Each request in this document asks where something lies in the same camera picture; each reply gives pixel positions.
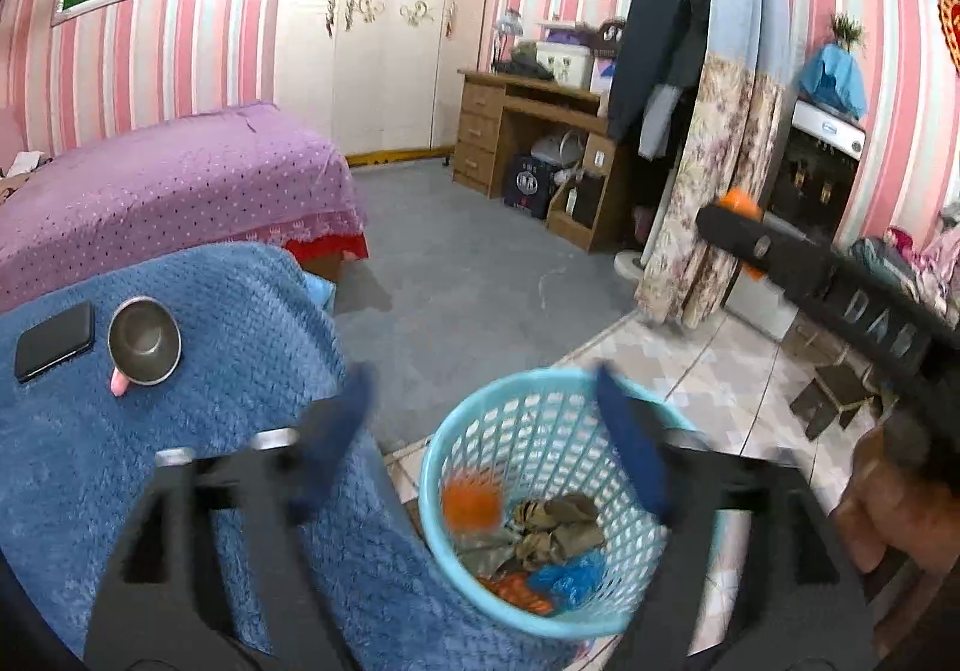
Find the right hand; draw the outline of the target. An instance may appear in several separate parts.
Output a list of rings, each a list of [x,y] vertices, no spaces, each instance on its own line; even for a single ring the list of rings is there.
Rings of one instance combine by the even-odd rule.
[[[856,567],[872,572],[898,549],[926,572],[949,573],[958,561],[957,495],[890,460],[882,428],[862,435],[851,465],[832,517]]]

